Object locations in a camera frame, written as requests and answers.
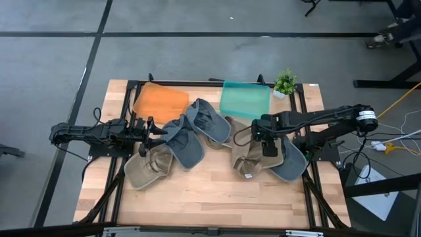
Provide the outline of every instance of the desk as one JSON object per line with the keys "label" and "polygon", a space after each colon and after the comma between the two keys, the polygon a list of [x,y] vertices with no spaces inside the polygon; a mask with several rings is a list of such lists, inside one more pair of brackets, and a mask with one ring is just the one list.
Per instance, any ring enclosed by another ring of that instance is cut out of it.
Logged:
{"label": "desk", "polygon": [[[127,80],[110,80],[103,104],[102,121],[120,117]],[[207,100],[219,112],[221,87],[172,86],[189,94],[193,103],[198,97]],[[323,109],[320,89],[304,84],[308,111]],[[270,113],[291,110],[288,97],[271,95]],[[323,130],[323,125],[312,130]],[[230,150],[213,150],[201,138],[205,157],[191,170],[174,160],[170,174],[143,191],[134,190],[125,180],[117,224],[131,226],[200,226],[227,228],[309,228],[303,181],[286,183],[268,170],[250,180],[239,177],[230,168]],[[79,221],[101,197],[110,167],[110,157],[100,157],[86,171],[74,220]],[[329,162],[318,162],[322,191],[326,201],[350,226],[347,206],[338,171]],[[105,220],[110,221],[114,203],[111,196]],[[316,223],[320,214],[313,198]]]}

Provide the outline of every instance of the black table leg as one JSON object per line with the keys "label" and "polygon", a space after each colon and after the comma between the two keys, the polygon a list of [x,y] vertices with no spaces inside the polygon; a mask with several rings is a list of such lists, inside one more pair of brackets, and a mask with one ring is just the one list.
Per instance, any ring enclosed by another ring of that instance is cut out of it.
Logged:
{"label": "black table leg", "polygon": [[419,82],[406,82],[406,80],[420,71],[421,63],[416,62],[391,80],[354,80],[353,84],[356,88],[411,89]]}

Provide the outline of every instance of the small succulent plant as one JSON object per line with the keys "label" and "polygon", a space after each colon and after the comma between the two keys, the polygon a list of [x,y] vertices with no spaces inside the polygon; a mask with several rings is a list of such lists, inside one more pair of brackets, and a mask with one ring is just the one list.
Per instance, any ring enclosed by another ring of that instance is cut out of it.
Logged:
{"label": "small succulent plant", "polygon": [[290,95],[295,91],[295,82],[297,76],[291,76],[291,70],[287,69],[279,73],[278,79],[275,81],[274,89],[278,92]]}

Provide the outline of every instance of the beige baseball cap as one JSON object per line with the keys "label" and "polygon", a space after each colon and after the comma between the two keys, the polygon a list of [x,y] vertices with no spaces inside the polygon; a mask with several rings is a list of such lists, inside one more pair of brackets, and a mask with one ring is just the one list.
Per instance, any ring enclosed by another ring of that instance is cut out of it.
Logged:
{"label": "beige baseball cap", "polygon": [[139,153],[132,156],[124,165],[124,172],[133,188],[140,190],[157,178],[167,176],[171,163],[171,151],[164,145],[158,145],[147,151],[145,157]]}
{"label": "beige baseball cap", "polygon": [[262,170],[276,167],[284,162],[284,156],[281,151],[281,139],[275,140],[275,145],[278,148],[277,157],[266,157],[263,155],[262,143],[253,141],[251,130],[244,130],[235,137],[237,131],[240,131],[247,126],[236,121],[232,117],[226,116],[225,119],[231,124],[230,137],[223,143],[219,144],[210,138],[205,138],[207,145],[213,149],[222,149],[230,147],[231,150],[231,165],[241,176],[245,178],[252,178]]}

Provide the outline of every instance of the white pot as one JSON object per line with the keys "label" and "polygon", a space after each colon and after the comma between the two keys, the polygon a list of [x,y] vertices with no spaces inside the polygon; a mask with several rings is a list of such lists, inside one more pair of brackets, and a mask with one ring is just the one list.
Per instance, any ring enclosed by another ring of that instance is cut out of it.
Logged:
{"label": "white pot", "polygon": [[281,93],[279,91],[274,90],[274,96],[275,97],[278,97],[280,99],[283,99],[285,97],[285,94],[284,93]]}

